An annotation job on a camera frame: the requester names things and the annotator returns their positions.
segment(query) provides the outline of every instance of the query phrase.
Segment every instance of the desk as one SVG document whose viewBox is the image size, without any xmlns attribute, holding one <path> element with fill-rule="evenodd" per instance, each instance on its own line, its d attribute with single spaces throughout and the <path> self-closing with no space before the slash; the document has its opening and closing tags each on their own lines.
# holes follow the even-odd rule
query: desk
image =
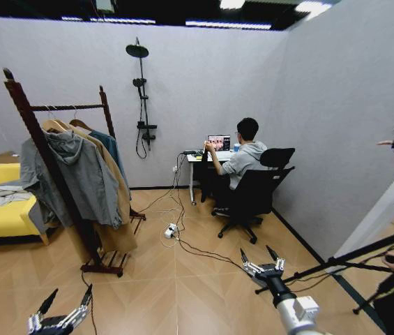
<svg viewBox="0 0 394 335">
<path fill-rule="evenodd" d="M 221 151 L 220 155 L 217 155 L 218 161 L 220 163 L 227 162 L 231 159 L 231 157 L 235 154 L 235 152 L 230 151 Z M 201 163 L 201 159 L 196 159 L 193 155 L 187 155 L 188 162 L 190 164 L 190 180 L 189 180 L 189 192 L 190 192 L 190 201 L 195 206 L 197 202 L 194 200 L 194 164 Z M 208 162 L 212 161 L 211 154 L 208 155 Z"/>
</svg>

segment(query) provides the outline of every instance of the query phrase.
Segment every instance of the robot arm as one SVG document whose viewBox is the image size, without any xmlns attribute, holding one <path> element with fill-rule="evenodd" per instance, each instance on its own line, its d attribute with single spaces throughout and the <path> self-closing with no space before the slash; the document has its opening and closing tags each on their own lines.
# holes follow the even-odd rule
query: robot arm
<svg viewBox="0 0 394 335">
<path fill-rule="evenodd" d="M 268 286 L 273 295 L 273 304 L 288 335 L 315 335 L 316 316 L 319 306 L 311 297 L 297 297 L 283 282 L 285 260 L 266 246 L 275 263 L 256 265 L 251 263 L 240 249 L 244 270 L 258 283 Z"/>
<path fill-rule="evenodd" d="M 50 308 L 58 289 L 42 303 L 37 313 L 31 315 L 28 319 L 28 335 L 66 335 L 73 332 L 89 313 L 88 305 L 92 298 L 91 284 L 85 292 L 84 297 L 78 308 L 75 308 L 68 315 L 53 316 L 45 318 L 45 314 Z"/>
</svg>

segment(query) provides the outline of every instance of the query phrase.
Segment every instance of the tan coat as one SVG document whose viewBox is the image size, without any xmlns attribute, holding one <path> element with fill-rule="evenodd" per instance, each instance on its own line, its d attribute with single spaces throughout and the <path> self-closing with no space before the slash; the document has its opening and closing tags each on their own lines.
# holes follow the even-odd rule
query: tan coat
<svg viewBox="0 0 394 335">
<path fill-rule="evenodd" d="M 104 252 L 117 250 L 120 253 L 124 254 L 128 251 L 135 249 L 137 247 L 137 244 L 135 241 L 135 235 L 133 234 L 133 230 L 130 226 L 130 196 L 128 193 L 128 187 L 124 179 L 122 178 L 121 171 L 119 170 L 118 165 L 115 163 L 112 155 L 110 155 L 110 153 L 104 147 L 101 141 L 95 139 L 94 137 L 91 137 L 90 135 L 87 135 L 80 129 L 71 126 L 70 124 L 65 124 L 60 120 L 56 121 L 64 128 L 71 129 L 73 133 L 94 143 L 97 146 L 98 151 L 102 155 L 102 158 L 106 162 L 110 172 L 118 181 L 118 209 L 122 219 L 122 226 L 115 230 L 108 225 L 100 225 L 98 223 L 94 224 L 95 231 L 100 237 Z M 75 246 L 77 253 L 81 258 L 81 261 L 88 262 L 91 256 L 89 255 L 88 251 L 86 251 L 76 229 L 73 227 L 67 229 L 67 231 L 73 245 Z"/>
</svg>

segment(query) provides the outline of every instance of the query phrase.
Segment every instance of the gray wall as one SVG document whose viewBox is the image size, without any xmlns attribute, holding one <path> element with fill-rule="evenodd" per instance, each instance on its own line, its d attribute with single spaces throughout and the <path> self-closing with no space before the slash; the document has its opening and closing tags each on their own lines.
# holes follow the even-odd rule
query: gray wall
<svg viewBox="0 0 394 335">
<path fill-rule="evenodd" d="M 149 157 L 135 153 L 139 99 L 132 79 L 139 62 L 125 46 L 150 50 L 144 62 L 149 121 L 158 124 Z M 9 67 L 36 104 L 94 103 L 107 92 L 116 139 L 130 186 L 172 183 L 176 155 L 200 148 L 208 134 L 230 134 L 244 116 L 263 124 L 271 108 L 287 32 L 146 27 L 0 18 L 0 152 L 20 150 L 28 138 L 3 85 Z M 70 121 L 73 112 L 55 112 Z M 86 124 L 106 131 L 99 112 L 80 112 Z M 42 113 L 40 119 L 48 118 Z M 267 142 L 263 131 L 259 138 Z M 180 184 L 188 183 L 188 166 Z"/>
<path fill-rule="evenodd" d="M 343 0 L 290 32 L 266 125 L 294 146 L 275 207 L 324 258 L 394 179 L 394 1 Z"/>
</svg>

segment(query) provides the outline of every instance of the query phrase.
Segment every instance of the keyboard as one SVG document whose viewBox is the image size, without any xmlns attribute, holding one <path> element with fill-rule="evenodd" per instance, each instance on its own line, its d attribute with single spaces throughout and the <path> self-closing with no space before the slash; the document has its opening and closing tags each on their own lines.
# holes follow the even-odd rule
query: keyboard
<svg viewBox="0 0 394 335">
<path fill-rule="evenodd" d="M 233 153 L 230 151 L 217 151 L 217 158 L 218 159 L 231 158 L 232 155 L 233 155 Z"/>
</svg>

